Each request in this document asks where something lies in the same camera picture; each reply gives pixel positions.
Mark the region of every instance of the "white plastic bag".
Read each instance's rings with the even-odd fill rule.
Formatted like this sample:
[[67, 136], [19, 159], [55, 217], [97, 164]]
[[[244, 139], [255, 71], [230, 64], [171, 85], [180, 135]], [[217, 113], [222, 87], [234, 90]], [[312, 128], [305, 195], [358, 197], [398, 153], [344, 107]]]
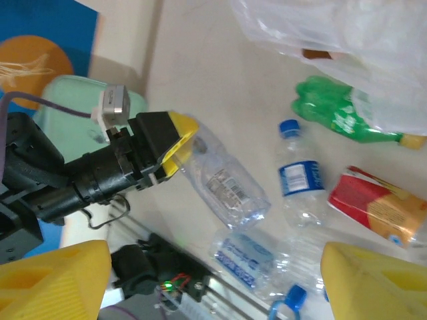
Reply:
[[[427, 2], [231, 2], [249, 39], [356, 88], [354, 105], [372, 127], [427, 135]], [[306, 59], [302, 49], [333, 59]]]

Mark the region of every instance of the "robotic arm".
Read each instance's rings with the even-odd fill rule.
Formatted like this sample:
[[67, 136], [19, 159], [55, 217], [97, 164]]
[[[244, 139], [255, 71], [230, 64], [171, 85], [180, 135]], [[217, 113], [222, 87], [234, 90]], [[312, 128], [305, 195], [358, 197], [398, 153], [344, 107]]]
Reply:
[[109, 145], [64, 163], [32, 118], [7, 115], [0, 264], [43, 242], [37, 219], [58, 223], [91, 203], [108, 204], [129, 187], [141, 190], [168, 180], [178, 169], [171, 156], [198, 128], [194, 119], [174, 112], [139, 113], [128, 123], [132, 133], [108, 129]]

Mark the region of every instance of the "green plastic bottle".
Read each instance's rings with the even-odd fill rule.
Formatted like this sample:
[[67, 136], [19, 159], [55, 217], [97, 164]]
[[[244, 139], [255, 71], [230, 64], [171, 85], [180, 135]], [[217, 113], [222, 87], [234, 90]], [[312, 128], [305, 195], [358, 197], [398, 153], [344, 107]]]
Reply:
[[292, 110], [307, 121], [318, 122], [361, 143], [396, 141], [410, 149], [420, 149], [423, 146], [426, 137], [384, 133], [371, 128], [354, 109], [352, 89], [325, 77], [308, 77], [305, 82], [296, 86], [300, 98], [292, 103]]

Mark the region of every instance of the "blue bottle cap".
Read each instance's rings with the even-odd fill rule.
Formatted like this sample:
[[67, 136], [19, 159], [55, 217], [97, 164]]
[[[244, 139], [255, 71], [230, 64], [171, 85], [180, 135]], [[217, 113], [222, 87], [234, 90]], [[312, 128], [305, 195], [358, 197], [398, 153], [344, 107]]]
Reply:
[[297, 137], [300, 132], [300, 125], [295, 119], [285, 120], [279, 124], [280, 134], [283, 138]]
[[287, 305], [293, 312], [298, 312], [307, 298], [307, 291], [302, 289], [299, 285], [293, 285], [285, 297], [285, 305]]

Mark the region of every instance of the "orange circle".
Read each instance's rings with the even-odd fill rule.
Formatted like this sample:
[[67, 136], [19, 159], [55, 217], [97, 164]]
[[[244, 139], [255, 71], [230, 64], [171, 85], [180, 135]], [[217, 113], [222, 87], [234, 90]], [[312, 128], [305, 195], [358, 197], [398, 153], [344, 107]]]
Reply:
[[[4, 92], [23, 91], [40, 97], [59, 75], [72, 75], [73, 66], [54, 42], [36, 35], [20, 35], [0, 44], [0, 84]], [[38, 103], [13, 100], [21, 107], [37, 109]]]

